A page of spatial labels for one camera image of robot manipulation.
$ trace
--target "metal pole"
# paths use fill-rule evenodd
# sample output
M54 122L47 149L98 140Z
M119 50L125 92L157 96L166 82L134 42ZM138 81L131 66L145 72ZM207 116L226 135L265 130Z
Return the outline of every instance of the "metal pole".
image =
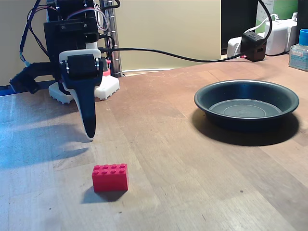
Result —
M113 0L101 0L101 8L113 5ZM115 48L119 48L119 38L117 35L116 28L116 14L114 9L105 10L106 19L109 23L109 29L104 32L104 34L112 36L115 40ZM111 44L109 39L105 38L105 45L107 48L111 48ZM121 65L121 56L119 51L112 52L111 57L111 75L114 77L122 77L122 65Z

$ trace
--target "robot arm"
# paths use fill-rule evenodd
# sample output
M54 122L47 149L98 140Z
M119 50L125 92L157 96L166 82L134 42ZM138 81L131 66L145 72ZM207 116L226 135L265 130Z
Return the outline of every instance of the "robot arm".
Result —
M59 83L59 89L74 97L86 135L92 140L96 126L94 90L101 84L107 66L101 51L97 49L96 42L100 34L95 12L76 12L94 8L94 2L49 0L47 4L58 11L48 9L49 22L44 24L50 63L31 64L11 79L10 84L15 92L27 90L34 94L39 90L34 79L37 76L53 75Z

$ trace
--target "wooden tabletop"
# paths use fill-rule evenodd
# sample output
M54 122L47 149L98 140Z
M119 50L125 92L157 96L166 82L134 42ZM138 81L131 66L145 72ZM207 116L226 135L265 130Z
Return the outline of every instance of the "wooden tabletop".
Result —
M308 74L288 55L120 79L96 102L88 142L74 102L47 90L0 97L1 231L307 231ZM206 120L204 85L259 79L294 90L279 131L241 134ZM127 163L129 189L93 191L93 166Z

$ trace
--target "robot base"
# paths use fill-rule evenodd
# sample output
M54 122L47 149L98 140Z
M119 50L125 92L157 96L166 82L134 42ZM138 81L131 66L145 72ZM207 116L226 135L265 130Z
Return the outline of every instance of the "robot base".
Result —
M100 100L107 100L109 96L120 89L119 80L112 76L103 76L100 86L95 89L94 95ZM59 90L58 83L49 86L49 95L62 104L70 103L74 98L72 95L65 95Z

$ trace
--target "blue bottle cap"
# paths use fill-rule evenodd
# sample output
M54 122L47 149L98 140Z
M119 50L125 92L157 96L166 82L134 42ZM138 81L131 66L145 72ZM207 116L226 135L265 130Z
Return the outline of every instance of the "blue bottle cap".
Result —
M300 30L298 44L302 46L308 46L308 29Z

